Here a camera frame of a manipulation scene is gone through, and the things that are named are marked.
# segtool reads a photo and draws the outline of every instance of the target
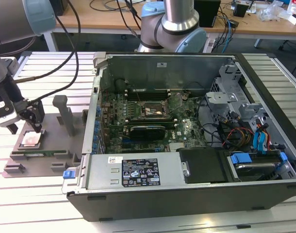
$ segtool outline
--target green circuit board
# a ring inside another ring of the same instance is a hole
[[[167,152],[171,151],[172,143],[190,147],[204,147],[206,140],[200,132],[195,111],[198,98],[182,100],[182,92],[172,94],[163,101],[129,101],[122,95],[108,93],[102,97],[103,121],[107,134],[105,137],[106,154]],[[149,125],[166,126],[165,136],[157,141],[134,141],[129,137],[128,130],[133,126],[146,126],[140,120],[148,117],[159,117]]]

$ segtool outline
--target blue cable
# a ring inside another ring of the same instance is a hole
[[[226,41],[226,44],[222,50],[221,53],[224,53],[224,51],[226,50],[226,48],[228,47],[228,44],[230,42],[230,35],[231,35],[231,25],[230,25],[230,21],[226,18],[227,20],[227,23],[228,23],[228,37],[227,37],[227,41]]]

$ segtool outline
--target motherboard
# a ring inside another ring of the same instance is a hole
[[[206,146],[196,118],[201,98],[188,95],[104,92],[101,107],[105,153],[173,152]]]

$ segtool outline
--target aluminum profile table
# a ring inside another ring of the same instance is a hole
[[[244,56],[296,128],[296,78],[275,57],[254,53],[247,53]],[[259,102],[249,85],[247,89],[255,102]]]
[[[62,63],[68,54],[68,52],[34,52],[30,56],[21,57],[19,60],[21,66],[15,79],[46,73]],[[92,58],[92,52],[79,54],[79,77],[68,90],[61,93],[68,96],[68,105],[73,112],[81,112],[88,108],[94,76]],[[65,67],[53,75],[31,83],[19,84],[19,87],[23,96],[34,99],[66,85],[74,73],[73,57]],[[46,113],[57,113],[57,109],[52,106],[52,100],[53,97],[48,97],[43,101]],[[18,133],[23,123],[23,121],[18,123]],[[17,138],[18,134],[11,135],[7,129],[0,128],[0,233],[296,232],[296,197],[270,210],[87,222],[62,194],[62,177],[8,179],[2,177],[1,173]]]

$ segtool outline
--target power supply label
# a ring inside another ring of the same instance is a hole
[[[124,187],[161,185],[158,159],[122,160]]]

